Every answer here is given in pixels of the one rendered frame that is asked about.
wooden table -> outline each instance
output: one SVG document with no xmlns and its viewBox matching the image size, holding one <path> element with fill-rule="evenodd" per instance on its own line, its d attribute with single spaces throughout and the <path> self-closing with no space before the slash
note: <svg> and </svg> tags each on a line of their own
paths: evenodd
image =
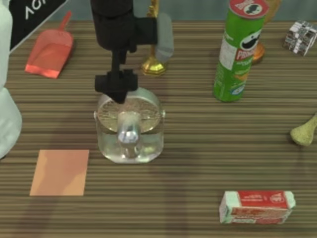
<svg viewBox="0 0 317 238">
<path fill-rule="evenodd" d="M 0 238 L 317 237 L 317 143 L 288 140 L 317 111 L 317 48 L 304 58 L 284 50 L 290 25 L 266 26 L 264 61 L 243 99 L 224 104 L 212 96 L 223 23 L 175 23 L 168 73 L 139 74 L 167 111 L 164 152 L 145 165 L 117 165 L 97 150 L 94 75 L 110 69 L 110 53 L 92 22 L 70 24 L 77 45 L 58 80 L 24 73 L 32 36 L 10 60 L 7 87 L 24 124 L 0 164 Z M 138 70 L 148 52 L 140 47 L 127 67 Z M 40 149 L 91 150 L 85 196 L 29 197 Z M 280 226 L 219 224 L 223 192 L 243 189 L 291 190 L 298 206 Z"/>
</svg>

dustpan handle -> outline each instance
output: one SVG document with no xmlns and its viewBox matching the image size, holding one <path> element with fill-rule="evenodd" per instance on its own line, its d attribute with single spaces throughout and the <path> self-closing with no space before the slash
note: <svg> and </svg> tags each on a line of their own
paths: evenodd
<svg viewBox="0 0 317 238">
<path fill-rule="evenodd" d="M 67 14 L 65 15 L 63 21 L 62 21 L 61 24 L 59 25 L 59 29 L 60 29 L 60 30 L 64 30 L 64 29 L 65 29 L 65 27 L 66 27 L 66 25 L 68 24 L 68 22 L 69 22 L 71 16 L 72 16 L 71 11 L 68 11 Z"/>
</svg>

candlestick base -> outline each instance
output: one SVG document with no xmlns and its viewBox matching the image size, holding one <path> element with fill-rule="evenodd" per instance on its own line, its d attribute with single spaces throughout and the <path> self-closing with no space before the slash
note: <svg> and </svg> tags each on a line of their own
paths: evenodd
<svg viewBox="0 0 317 238">
<path fill-rule="evenodd" d="M 144 75 L 161 76 L 167 70 L 166 63 L 160 63 L 155 57 L 150 56 L 142 65 L 141 71 Z"/>
<path fill-rule="evenodd" d="M 265 47 L 261 42 L 258 42 L 257 47 L 254 51 L 252 64 L 260 63 L 263 59 L 264 54 L 265 54 Z"/>
</svg>

coaster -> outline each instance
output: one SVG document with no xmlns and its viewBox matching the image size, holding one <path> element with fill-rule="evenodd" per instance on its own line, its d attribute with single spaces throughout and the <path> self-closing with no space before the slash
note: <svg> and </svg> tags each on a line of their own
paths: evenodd
<svg viewBox="0 0 317 238">
<path fill-rule="evenodd" d="M 30 196 L 83 196 L 89 150 L 40 150 Z"/>
</svg>

green can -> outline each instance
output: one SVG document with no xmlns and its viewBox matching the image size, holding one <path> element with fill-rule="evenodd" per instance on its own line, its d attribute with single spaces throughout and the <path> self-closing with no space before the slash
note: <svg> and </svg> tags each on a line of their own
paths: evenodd
<svg viewBox="0 0 317 238">
<path fill-rule="evenodd" d="M 218 100 L 242 97 L 268 8 L 265 0 L 230 1 L 213 86 Z"/>
</svg>

